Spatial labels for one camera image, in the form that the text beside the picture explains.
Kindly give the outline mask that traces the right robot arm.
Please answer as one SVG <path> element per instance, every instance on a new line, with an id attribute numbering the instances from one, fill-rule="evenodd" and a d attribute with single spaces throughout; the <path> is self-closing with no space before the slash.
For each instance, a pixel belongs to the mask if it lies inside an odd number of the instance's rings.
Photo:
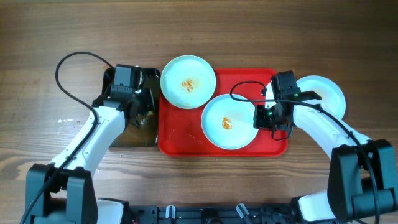
<path id="1" fill-rule="evenodd" d="M 254 113 L 257 128 L 305 131 L 330 157 L 325 191 L 294 202 L 297 223 L 350 222 L 397 211 L 397 166 L 392 145 L 372 140 L 337 118 L 313 91 L 265 88 Z"/>

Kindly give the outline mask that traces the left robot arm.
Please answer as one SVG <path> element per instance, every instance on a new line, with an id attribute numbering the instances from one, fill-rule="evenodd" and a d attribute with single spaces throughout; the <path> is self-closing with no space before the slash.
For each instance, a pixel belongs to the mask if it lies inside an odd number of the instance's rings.
<path id="1" fill-rule="evenodd" d="M 98 221 L 98 206 L 92 178 L 113 141 L 123 133 L 131 118 L 154 110 L 148 88 L 119 87 L 105 91 L 93 105 L 90 116 L 72 142 L 47 165 L 34 164 L 27 173 L 26 208 L 21 223 L 33 223 L 52 212 L 50 193 L 70 189 L 63 221 Z"/>

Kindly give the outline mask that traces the white plate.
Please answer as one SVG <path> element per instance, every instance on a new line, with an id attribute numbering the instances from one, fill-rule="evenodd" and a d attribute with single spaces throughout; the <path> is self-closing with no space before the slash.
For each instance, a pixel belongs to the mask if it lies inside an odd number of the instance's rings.
<path id="1" fill-rule="evenodd" d="M 241 95 L 219 95 L 203 109 L 203 134 L 221 149 L 237 150 L 248 146 L 258 134 L 254 127 L 254 112 L 254 104 Z"/>
<path id="2" fill-rule="evenodd" d="M 172 105 L 182 109 L 198 108 L 209 101 L 215 92 L 215 71 L 200 57 L 182 55 L 164 67 L 160 88 Z"/>
<path id="3" fill-rule="evenodd" d="M 329 110 L 339 119 L 343 119 L 346 112 L 346 99 L 340 87 L 330 79 L 319 75 L 300 78 L 297 86 L 302 92 L 314 91 L 321 96 Z"/>

